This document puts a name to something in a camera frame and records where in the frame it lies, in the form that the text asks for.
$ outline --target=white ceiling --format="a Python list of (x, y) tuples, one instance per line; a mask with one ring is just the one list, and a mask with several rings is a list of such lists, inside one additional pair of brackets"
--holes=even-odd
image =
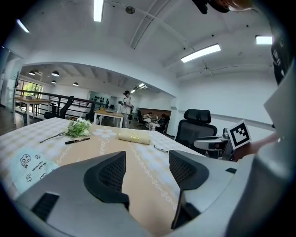
[[(35, 75), (30, 75), (29, 72), (37, 71)], [(60, 77), (52, 76), (53, 71), (58, 71)], [(27, 76), (37, 81), (42, 81), (44, 83), (51, 83), (52, 80), (56, 80), (59, 83), (60, 78), (78, 78), (83, 77), (96, 79), (102, 81), (103, 83), (112, 84), (122, 88), (122, 90), (132, 90), (134, 87), (140, 85), (142, 81), (138, 79), (127, 77), (121, 75), (117, 72), (107, 71), (105, 69), (94, 68), (88, 65), (78, 65), (78, 64), (67, 64), (67, 63), (55, 63), (55, 64), (39, 64), (39, 65), (29, 65), (22, 67), (21, 75)], [(159, 93), (161, 90), (148, 85), (146, 89), (137, 90), (137, 94), (141, 93)]]
[[(126, 6), (135, 7), (136, 12), (127, 14)], [(223, 14), (208, 8), (208, 14), (203, 15), (192, 0), (106, 0), (103, 21), (98, 24), (93, 21), (93, 0), (50, 0), (33, 7), (23, 21), (32, 41), (72, 31), (87, 35), (85, 44), (90, 37), (98, 42), (100, 37), (120, 39), (143, 56), (152, 57), (180, 81), (233, 72), (269, 72), (271, 46), (255, 43), (256, 35), (271, 34), (267, 19), (255, 11)], [(187, 63), (180, 60), (216, 43), (220, 52)], [(73, 65), (64, 67), (81, 74)], [(90, 68), (81, 70), (94, 77)], [(112, 77), (119, 83), (120, 77)]]

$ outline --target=seated person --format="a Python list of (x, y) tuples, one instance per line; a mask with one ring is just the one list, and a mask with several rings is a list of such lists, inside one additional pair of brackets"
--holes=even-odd
[(152, 113), (151, 112), (149, 112), (148, 114), (145, 114), (143, 116), (144, 122), (151, 123), (151, 119), (152, 119)]
[(160, 125), (160, 127), (156, 127), (155, 129), (157, 131), (161, 131), (163, 132), (166, 129), (166, 125), (169, 121), (168, 116), (166, 116), (164, 113), (161, 115), (161, 119), (158, 121), (158, 124)]

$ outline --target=camera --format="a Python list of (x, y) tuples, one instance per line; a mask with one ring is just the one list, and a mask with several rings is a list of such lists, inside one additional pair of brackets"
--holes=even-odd
[(198, 7), (200, 12), (202, 14), (207, 14), (208, 13), (208, 7), (207, 4), (209, 3), (212, 8), (215, 10), (222, 12), (222, 13), (227, 13), (229, 10), (225, 9), (224, 7), (218, 5), (215, 0), (192, 0), (194, 4)]

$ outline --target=window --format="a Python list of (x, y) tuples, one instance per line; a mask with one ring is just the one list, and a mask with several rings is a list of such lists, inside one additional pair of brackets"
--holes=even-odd
[[(24, 90), (24, 91), (36, 91), (36, 92), (41, 92), (42, 91), (42, 86), (32, 83), (32, 82), (28, 82), (28, 81), (24, 81), (24, 80), (18, 80), (18, 86), (17, 88), (18, 90)], [(38, 96), (38, 94), (36, 93), (29, 93), (29, 92), (22, 92), (22, 96)]]

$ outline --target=wooden desk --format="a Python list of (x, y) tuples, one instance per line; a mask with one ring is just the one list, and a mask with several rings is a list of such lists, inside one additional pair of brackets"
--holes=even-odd
[[(33, 118), (35, 117), (35, 113), (34, 113), (34, 110), (35, 110), (35, 104), (48, 104), (48, 111), (49, 111), (49, 103), (50, 103), (50, 100), (43, 100), (43, 99), (26, 99), (24, 97), (14, 97), (14, 101), (19, 101), (19, 102), (22, 102), (22, 103), (25, 103), (27, 105), (27, 124), (29, 125), (30, 124), (30, 105), (32, 105), (32, 112), (33, 112)], [(15, 102), (14, 102), (14, 105), (13, 105), (13, 122), (14, 124), (16, 124), (15, 122)]]
[(118, 120), (117, 120), (117, 125), (116, 127), (121, 128), (122, 127), (122, 122), (123, 122), (123, 115), (121, 113), (108, 113), (105, 110), (97, 110), (94, 112), (94, 119), (93, 119), (93, 123), (92, 124), (96, 124), (97, 121), (97, 115), (100, 115), (100, 125), (102, 125), (102, 118), (104, 116), (106, 117), (111, 117), (111, 118), (116, 118), (116, 119), (120, 119), (120, 125), (118, 126)]
[[(20, 195), (11, 178), (15, 166), (8, 165), (19, 149), (38, 150), (47, 160), (59, 166), (124, 150), (126, 152), (126, 173), (122, 192), (129, 196), (130, 214), (153, 236), (170, 233), (180, 189), (169, 169), (169, 155), (156, 150), (153, 145), (166, 150), (198, 153), (156, 131), (143, 131), (149, 134), (151, 140), (150, 145), (144, 145), (118, 140), (117, 136), (122, 129), (99, 125), (91, 125), (90, 140), (84, 142), (65, 145), (65, 141), (74, 139), (60, 136), (39, 143), (63, 131), (68, 124), (68, 120), (51, 118), (0, 136), (2, 161), (0, 175), (2, 185), (6, 187), (8, 195), (12, 199)], [(25, 168), (21, 170), (25, 177), (28, 170)]]

